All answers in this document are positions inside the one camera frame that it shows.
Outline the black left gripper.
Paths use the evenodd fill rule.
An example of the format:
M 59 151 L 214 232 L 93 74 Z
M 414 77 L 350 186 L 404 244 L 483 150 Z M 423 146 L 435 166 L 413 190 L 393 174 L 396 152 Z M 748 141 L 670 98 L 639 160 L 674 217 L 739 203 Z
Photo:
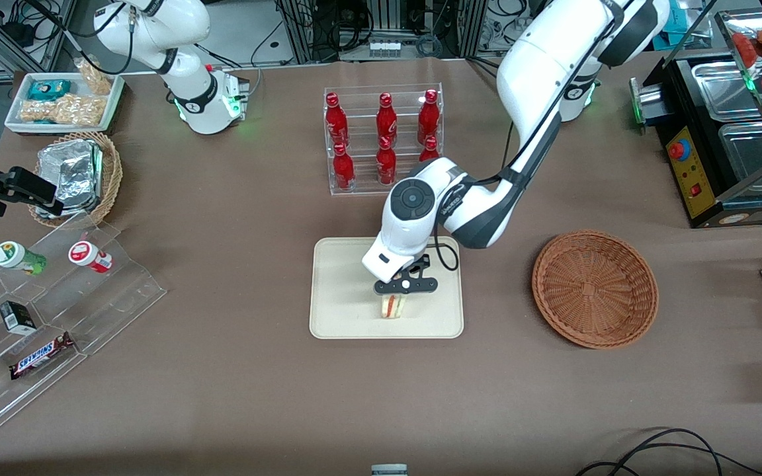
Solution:
M 438 289 L 438 286 L 439 283 L 436 278 L 399 276 L 391 278 L 390 282 L 376 281 L 373 284 L 373 292 L 379 296 L 433 293 Z

